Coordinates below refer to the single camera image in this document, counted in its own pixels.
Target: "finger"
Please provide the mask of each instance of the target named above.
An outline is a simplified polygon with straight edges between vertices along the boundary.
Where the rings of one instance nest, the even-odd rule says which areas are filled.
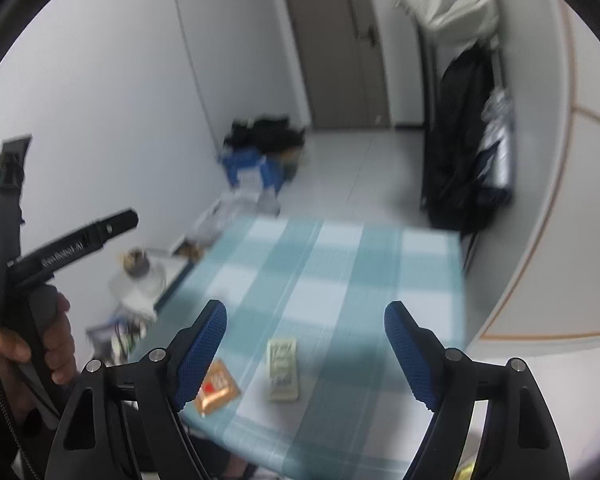
[[[43,343],[47,350],[55,350],[71,337],[71,324],[64,312],[60,313],[53,324],[46,329]]]
[[[71,308],[71,303],[66,298],[66,296],[62,292],[58,292],[58,299],[56,301],[56,306],[58,307],[58,312],[69,312]]]
[[[31,359],[29,345],[13,330],[0,329],[0,356],[18,363],[27,363]]]
[[[70,383],[77,373],[78,370],[75,367],[75,358],[71,357],[69,362],[63,364],[58,370],[52,373],[51,378],[53,382],[62,386]]]
[[[50,370],[58,370],[64,364],[73,359],[75,353],[75,341],[72,336],[55,350],[45,354],[45,363]]]

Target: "orange trim line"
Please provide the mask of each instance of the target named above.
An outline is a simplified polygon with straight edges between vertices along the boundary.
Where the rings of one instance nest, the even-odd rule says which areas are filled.
[[[591,110],[590,108],[587,108],[586,106],[581,106],[581,105],[577,105],[573,110],[600,124],[600,114],[598,112],[595,112],[595,111]]]
[[[522,269],[520,269],[520,272],[516,276],[513,286],[509,289],[505,299],[502,301],[500,308],[496,312],[495,316],[493,316],[493,319],[491,319],[491,321],[488,323],[487,327],[484,329],[482,334],[480,334],[479,339],[481,339],[481,340],[493,340],[492,338],[496,337],[496,336],[487,336],[486,333],[491,329],[491,327],[495,323],[496,319],[498,319],[498,316],[502,313],[504,308],[507,306],[507,303],[509,303],[509,300],[513,296],[513,293],[516,291],[516,289],[518,288],[518,285],[522,281],[522,278],[524,277],[526,270],[528,269],[529,264],[531,263],[531,260],[536,255],[538,246],[540,245],[540,242],[542,241],[542,237],[544,236],[544,231],[549,223],[552,213],[554,212],[554,206],[558,199],[558,194],[560,193],[560,189],[562,187],[562,179],[564,177],[564,171],[567,166],[567,159],[569,157],[569,151],[571,148],[571,137],[573,137],[572,134],[573,134],[573,122],[574,122],[573,120],[574,120],[574,109],[575,109],[575,100],[576,100],[577,74],[576,74],[575,45],[574,45],[574,39],[573,39],[573,29],[571,28],[571,20],[569,19],[569,7],[563,0],[560,0],[560,10],[562,11],[562,20],[564,22],[564,29],[565,29],[565,34],[566,34],[566,43],[567,43],[567,51],[568,51],[569,85],[570,85],[570,88],[569,88],[569,101],[570,101],[569,121],[567,124],[566,140],[564,143],[564,156],[562,157],[562,160],[560,162],[560,168],[558,168],[558,176],[556,179],[556,184],[554,186],[554,190],[552,191],[552,195],[551,195],[551,198],[549,201],[549,209],[547,210],[547,213],[544,216],[544,219],[542,220],[542,225],[540,226],[540,231],[538,233],[538,236],[536,236],[533,246],[531,247],[531,251],[527,256],[525,263],[522,266]],[[505,340],[526,340],[525,339],[526,336],[513,336],[512,335],[512,336],[497,336],[497,337],[506,337],[507,339],[505,339]]]
[[[585,339],[589,337],[600,337],[600,332],[560,335],[485,335],[481,339],[483,341],[558,341],[563,339]]]

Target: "clutter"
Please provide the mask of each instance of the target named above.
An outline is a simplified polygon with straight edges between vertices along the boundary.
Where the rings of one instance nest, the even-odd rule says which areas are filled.
[[[273,188],[276,194],[282,188],[282,169],[273,158],[263,156],[254,148],[224,153],[220,161],[233,188],[262,191]]]
[[[109,280],[109,291],[118,302],[119,309],[147,320],[155,320],[156,307],[160,305],[162,294],[187,268],[189,262],[186,258],[170,255],[168,251],[151,249],[138,251],[144,251],[144,257],[150,263],[150,272],[145,281],[129,275],[124,268],[125,256],[123,255],[120,257],[121,269]]]
[[[175,256],[188,258],[190,262],[196,264],[205,255],[205,250],[199,248],[195,243],[184,240],[180,246],[173,252]]]
[[[93,358],[107,366],[126,363],[151,323],[142,316],[119,310],[109,323],[87,329],[87,339],[93,346]]]
[[[211,247],[238,216],[258,214],[280,214],[280,204],[272,189],[261,192],[236,189],[224,193],[198,218],[186,239],[198,250],[204,250]]]
[[[166,285],[164,267],[152,262],[142,249],[132,249],[122,256],[122,266],[134,286],[148,298],[157,298]]]
[[[214,359],[193,401],[198,413],[207,416],[240,396],[240,389],[220,359]]]
[[[276,160],[282,168],[282,179],[289,182],[294,179],[300,165],[301,148],[291,148],[277,155],[269,155]]]
[[[255,148],[263,155],[279,154],[302,148],[304,130],[292,128],[286,116],[262,116],[253,121],[253,124],[236,120],[224,145],[234,151]]]

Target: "yellow object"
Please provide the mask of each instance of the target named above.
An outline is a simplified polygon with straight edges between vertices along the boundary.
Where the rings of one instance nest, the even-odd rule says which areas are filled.
[[[474,474],[475,462],[469,462],[462,466],[462,469],[458,470],[454,480],[471,480],[471,475]]]
[[[193,402],[198,413],[207,416],[226,406],[239,395],[240,390],[229,370],[220,359],[216,359],[211,363]]]

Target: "blue gripper pad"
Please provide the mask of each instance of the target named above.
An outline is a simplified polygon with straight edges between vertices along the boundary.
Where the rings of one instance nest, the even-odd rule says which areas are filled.
[[[400,301],[385,309],[384,332],[413,395],[436,412],[442,401],[444,347],[431,330],[417,325]]]
[[[196,398],[226,331],[226,308],[211,300],[190,328],[180,330],[168,348],[171,399],[178,411]]]

